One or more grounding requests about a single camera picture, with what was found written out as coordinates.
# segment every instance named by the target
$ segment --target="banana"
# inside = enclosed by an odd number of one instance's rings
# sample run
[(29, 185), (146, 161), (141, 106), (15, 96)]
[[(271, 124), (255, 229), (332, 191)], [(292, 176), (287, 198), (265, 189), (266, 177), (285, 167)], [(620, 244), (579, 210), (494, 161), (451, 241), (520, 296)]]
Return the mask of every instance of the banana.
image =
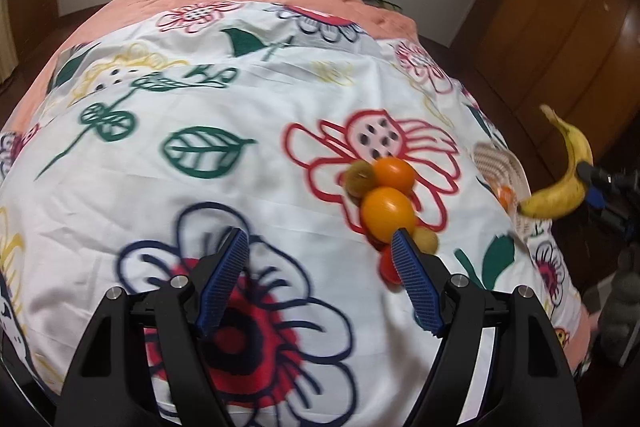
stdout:
[(593, 155), (589, 141), (577, 127), (559, 118), (548, 105), (543, 104), (540, 109), (562, 134), (569, 162), (560, 181), (521, 201), (518, 212), (534, 219), (558, 219), (573, 212), (584, 201), (587, 188), (578, 178), (575, 167), (581, 161), (593, 165)]

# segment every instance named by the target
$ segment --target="kiwi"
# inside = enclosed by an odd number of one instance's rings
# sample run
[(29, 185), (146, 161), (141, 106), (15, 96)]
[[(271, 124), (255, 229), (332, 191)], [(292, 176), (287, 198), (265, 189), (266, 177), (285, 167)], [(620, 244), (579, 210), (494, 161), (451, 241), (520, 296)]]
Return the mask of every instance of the kiwi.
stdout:
[(344, 190), (354, 198), (363, 198), (367, 192), (377, 186), (373, 167), (364, 160), (352, 163), (344, 174)]
[(438, 236), (433, 230), (425, 227), (416, 227), (414, 230), (414, 243), (422, 253), (436, 253), (438, 251)]

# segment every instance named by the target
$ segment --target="woven basket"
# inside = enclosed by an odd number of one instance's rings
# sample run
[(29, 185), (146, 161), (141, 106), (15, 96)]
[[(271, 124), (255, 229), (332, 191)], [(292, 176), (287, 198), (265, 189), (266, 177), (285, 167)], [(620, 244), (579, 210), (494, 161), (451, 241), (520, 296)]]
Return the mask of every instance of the woven basket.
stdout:
[[(522, 201), (531, 195), (529, 182), (524, 173), (522, 164), (508, 150), (497, 150), (490, 144), (478, 143), (474, 147), (474, 163), (490, 184), (509, 185), (516, 194), (516, 202)], [(509, 217), (520, 238), (524, 241), (533, 232), (534, 220), (521, 216), (513, 209)]]

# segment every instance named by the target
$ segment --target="silver screw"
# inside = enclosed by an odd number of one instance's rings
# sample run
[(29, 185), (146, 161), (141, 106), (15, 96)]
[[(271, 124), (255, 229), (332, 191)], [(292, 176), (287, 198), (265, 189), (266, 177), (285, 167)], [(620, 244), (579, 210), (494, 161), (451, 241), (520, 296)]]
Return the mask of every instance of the silver screw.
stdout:
[(122, 288), (120, 286), (114, 286), (113, 288), (109, 288), (107, 293), (104, 294), (110, 301), (114, 301), (118, 297), (122, 295)]
[(530, 299), (533, 296), (533, 290), (524, 284), (518, 286), (518, 293), (526, 299)]
[(462, 273), (456, 273), (451, 276), (451, 284), (456, 288), (464, 288), (469, 284), (469, 278)]
[(189, 278), (186, 275), (176, 275), (171, 279), (171, 286), (174, 288), (184, 288), (189, 284)]

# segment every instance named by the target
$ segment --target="white floral bed sheet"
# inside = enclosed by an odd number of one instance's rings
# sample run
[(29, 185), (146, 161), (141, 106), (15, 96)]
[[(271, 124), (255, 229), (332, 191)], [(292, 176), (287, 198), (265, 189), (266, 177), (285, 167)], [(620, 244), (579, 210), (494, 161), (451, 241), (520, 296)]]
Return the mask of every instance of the white floral bed sheet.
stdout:
[[(402, 425), (439, 340), (378, 274), (340, 186), (359, 158), (414, 166), (414, 206), (450, 272), (531, 286), (562, 343), (578, 328), (550, 222), (519, 246), (472, 161), (476, 143), (504, 139), (414, 42), (301, 7), (217, 0), (68, 50), (47, 93), (28, 133), (0, 136), (0, 318), (54, 393), (108, 288), (188, 274), (241, 227), (250, 266), (204, 352), (236, 424)], [(153, 331), (146, 340), (161, 412), (175, 419)], [(491, 350), (485, 331), (461, 421), (478, 410)]]

